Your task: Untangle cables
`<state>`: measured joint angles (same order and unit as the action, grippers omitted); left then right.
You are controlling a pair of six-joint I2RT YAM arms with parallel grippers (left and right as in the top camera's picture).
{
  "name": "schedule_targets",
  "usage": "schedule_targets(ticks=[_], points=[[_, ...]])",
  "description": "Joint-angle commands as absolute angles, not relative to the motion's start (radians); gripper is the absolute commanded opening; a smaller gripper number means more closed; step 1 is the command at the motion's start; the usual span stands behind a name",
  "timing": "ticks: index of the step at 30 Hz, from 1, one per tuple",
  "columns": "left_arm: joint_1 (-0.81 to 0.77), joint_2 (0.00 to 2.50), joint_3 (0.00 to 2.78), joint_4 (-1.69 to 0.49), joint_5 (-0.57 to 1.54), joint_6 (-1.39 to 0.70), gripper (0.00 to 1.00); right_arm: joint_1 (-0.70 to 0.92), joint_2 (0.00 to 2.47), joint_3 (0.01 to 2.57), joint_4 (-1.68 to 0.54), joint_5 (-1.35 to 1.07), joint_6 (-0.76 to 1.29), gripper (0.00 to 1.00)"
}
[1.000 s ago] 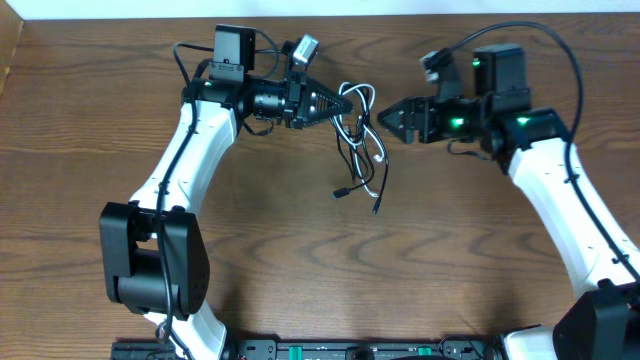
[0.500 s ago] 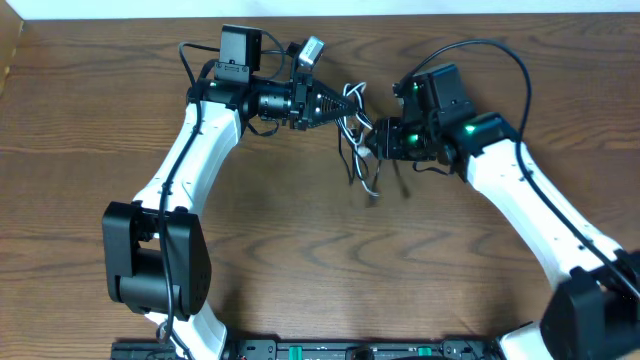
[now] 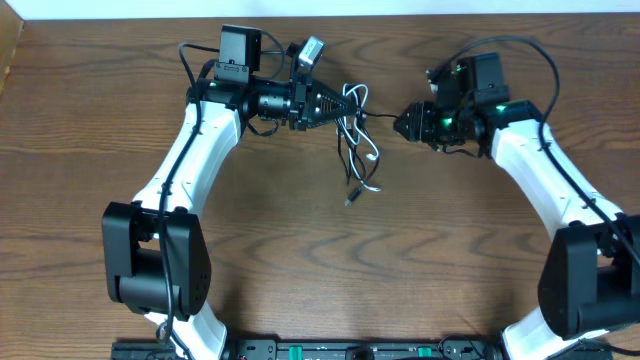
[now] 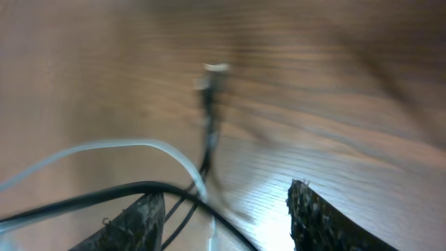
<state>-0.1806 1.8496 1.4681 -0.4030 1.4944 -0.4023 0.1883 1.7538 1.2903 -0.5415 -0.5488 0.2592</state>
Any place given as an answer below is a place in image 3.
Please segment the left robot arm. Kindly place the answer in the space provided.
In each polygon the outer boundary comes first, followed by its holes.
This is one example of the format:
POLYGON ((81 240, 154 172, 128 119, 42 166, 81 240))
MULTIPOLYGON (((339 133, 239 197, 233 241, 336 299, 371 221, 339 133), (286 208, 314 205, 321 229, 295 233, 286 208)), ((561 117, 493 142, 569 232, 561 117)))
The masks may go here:
POLYGON ((149 342, 113 344, 115 359, 218 359, 227 330, 208 305, 211 262, 200 215, 222 163, 252 119, 295 131, 355 114, 356 104, 313 77, 324 43, 276 46, 287 80, 260 75, 264 30, 226 25, 190 72, 181 130, 147 185, 102 217, 110 298, 155 323, 149 342))

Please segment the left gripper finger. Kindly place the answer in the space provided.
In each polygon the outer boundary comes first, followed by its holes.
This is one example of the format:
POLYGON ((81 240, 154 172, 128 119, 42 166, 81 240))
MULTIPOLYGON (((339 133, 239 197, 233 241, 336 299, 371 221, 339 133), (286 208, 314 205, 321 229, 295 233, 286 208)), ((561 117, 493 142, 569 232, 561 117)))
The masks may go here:
POLYGON ((356 113, 356 103, 330 88, 325 83, 314 80, 311 87, 311 115, 313 118, 340 118, 356 113))
POLYGON ((304 116, 306 121, 305 129, 310 130, 324 125, 336 124, 347 118, 347 115, 338 116, 336 114, 312 113, 304 116))

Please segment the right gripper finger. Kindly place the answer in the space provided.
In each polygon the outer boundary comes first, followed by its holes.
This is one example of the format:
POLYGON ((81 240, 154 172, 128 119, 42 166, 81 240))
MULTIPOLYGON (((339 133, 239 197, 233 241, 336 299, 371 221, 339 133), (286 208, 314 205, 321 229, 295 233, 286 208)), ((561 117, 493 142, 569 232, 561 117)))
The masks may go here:
POLYGON ((415 134, 412 125, 407 122, 394 122, 393 129, 409 142, 415 141, 415 134))
POLYGON ((395 128, 411 128, 414 122, 414 107, 407 107, 397 118, 394 120, 393 126, 395 128))

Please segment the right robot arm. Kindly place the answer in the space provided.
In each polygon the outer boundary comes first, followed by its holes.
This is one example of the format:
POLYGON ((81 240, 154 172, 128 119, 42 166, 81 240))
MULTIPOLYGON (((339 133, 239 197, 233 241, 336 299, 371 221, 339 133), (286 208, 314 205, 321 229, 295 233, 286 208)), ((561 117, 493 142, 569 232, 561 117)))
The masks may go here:
POLYGON ((639 321, 639 218, 603 197, 554 140, 529 100, 513 100, 497 53, 449 61, 428 74, 435 99, 409 105, 393 128, 447 153, 468 142, 517 183, 551 247, 538 306, 506 327, 494 359, 614 352, 601 336, 639 321))

